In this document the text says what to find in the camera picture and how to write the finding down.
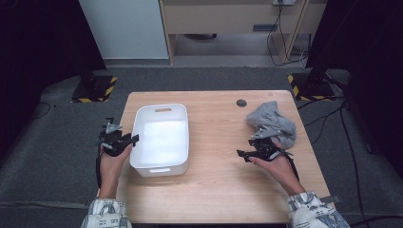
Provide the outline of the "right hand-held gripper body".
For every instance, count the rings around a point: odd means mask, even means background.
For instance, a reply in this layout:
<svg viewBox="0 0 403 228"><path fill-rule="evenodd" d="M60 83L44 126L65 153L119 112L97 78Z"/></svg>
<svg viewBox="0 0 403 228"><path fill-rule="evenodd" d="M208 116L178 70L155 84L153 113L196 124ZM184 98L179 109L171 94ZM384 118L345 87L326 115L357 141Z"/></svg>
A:
<svg viewBox="0 0 403 228"><path fill-rule="evenodd" d="M279 131L263 126L256 126L255 130L249 140L249 144L256 149L255 157L267 162L272 161L280 153L280 148L272 141Z"/></svg>

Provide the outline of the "white cabinet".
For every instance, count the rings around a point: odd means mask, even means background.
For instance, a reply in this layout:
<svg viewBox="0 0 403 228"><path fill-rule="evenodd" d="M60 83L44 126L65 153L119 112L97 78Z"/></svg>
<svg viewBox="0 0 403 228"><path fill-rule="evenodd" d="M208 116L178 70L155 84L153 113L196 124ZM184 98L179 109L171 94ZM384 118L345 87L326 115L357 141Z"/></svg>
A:
<svg viewBox="0 0 403 228"><path fill-rule="evenodd" d="M107 60L167 59L159 0L79 0Z"/></svg>

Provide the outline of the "black curtain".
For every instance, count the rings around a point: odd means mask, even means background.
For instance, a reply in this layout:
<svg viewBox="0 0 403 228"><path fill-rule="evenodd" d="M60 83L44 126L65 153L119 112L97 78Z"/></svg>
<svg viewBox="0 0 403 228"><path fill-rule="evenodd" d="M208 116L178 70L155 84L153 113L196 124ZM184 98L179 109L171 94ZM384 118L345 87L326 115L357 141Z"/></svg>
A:
<svg viewBox="0 0 403 228"><path fill-rule="evenodd" d="M370 151L403 179L403 0L328 0L308 67L344 69Z"/></svg>
<svg viewBox="0 0 403 228"><path fill-rule="evenodd" d="M78 74L63 37L89 69L106 67L79 0L0 0L0 165L43 90Z"/></svg>

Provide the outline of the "person's right hand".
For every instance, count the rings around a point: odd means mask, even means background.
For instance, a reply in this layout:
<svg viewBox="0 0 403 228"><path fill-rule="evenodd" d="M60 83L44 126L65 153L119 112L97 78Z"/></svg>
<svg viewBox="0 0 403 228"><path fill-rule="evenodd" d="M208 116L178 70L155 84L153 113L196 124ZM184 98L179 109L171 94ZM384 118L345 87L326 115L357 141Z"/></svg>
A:
<svg viewBox="0 0 403 228"><path fill-rule="evenodd" d="M297 179L291 164L283 155L276 156L272 161L264 161L257 158L252 163L268 172L289 196L294 196L305 191Z"/></svg>

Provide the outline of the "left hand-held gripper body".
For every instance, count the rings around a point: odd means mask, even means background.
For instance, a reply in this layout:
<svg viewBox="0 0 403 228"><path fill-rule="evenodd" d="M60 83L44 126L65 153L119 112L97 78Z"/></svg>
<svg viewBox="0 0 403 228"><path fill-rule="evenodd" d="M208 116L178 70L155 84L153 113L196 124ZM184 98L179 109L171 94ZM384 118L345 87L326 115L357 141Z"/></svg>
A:
<svg viewBox="0 0 403 228"><path fill-rule="evenodd" d="M111 157L117 157L124 152L128 152L131 146L125 147L124 135L119 124L107 123L99 134L98 154L104 153Z"/></svg>

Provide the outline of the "black stand with striped base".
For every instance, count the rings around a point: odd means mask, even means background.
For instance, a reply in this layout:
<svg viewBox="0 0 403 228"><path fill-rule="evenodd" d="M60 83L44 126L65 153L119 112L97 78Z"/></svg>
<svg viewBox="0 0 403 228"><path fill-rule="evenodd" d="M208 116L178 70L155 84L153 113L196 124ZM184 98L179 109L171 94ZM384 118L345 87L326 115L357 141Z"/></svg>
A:
<svg viewBox="0 0 403 228"><path fill-rule="evenodd" d="M326 68L315 64L309 72L293 73L287 77L292 92L298 101L332 100L335 97L330 84L326 82Z"/></svg>
<svg viewBox="0 0 403 228"><path fill-rule="evenodd" d="M108 100L117 82L117 77L95 76L85 64L77 64L75 69L80 76L71 101L73 103L105 102Z"/></svg>

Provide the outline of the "grey shorts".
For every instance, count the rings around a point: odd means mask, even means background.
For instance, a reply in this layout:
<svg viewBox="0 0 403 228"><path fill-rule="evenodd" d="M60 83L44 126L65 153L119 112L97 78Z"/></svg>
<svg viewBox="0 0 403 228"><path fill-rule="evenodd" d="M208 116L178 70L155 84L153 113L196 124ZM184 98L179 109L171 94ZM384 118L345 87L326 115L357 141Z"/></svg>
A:
<svg viewBox="0 0 403 228"><path fill-rule="evenodd" d="M296 125L279 113L276 101L261 104L247 115L246 120L256 130L253 139L271 138L284 149L289 149L295 144Z"/></svg>

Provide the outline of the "person's left hand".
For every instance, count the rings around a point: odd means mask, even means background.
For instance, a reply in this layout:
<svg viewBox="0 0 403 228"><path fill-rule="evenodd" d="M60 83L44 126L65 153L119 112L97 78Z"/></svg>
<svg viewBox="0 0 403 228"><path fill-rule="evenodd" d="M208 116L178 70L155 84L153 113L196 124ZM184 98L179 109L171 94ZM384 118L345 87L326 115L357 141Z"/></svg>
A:
<svg viewBox="0 0 403 228"><path fill-rule="evenodd" d="M117 157L112 157L104 152L101 155L100 174L101 174L101 198L115 198L118 180L122 173L123 165L130 155L132 145L128 145L124 151Z"/></svg>

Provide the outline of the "white plastic bin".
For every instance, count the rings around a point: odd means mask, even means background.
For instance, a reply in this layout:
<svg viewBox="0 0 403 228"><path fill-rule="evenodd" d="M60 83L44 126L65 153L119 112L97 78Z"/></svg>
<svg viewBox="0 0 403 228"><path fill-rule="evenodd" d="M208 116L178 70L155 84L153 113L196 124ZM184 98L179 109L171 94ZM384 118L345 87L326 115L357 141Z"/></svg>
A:
<svg viewBox="0 0 403 228"><path fill-rule="evenodd" d="M142 106L136 113L132 135L139 141L130 165L145 178L176 176L187 171L189 126L183 104Z"/></svg>

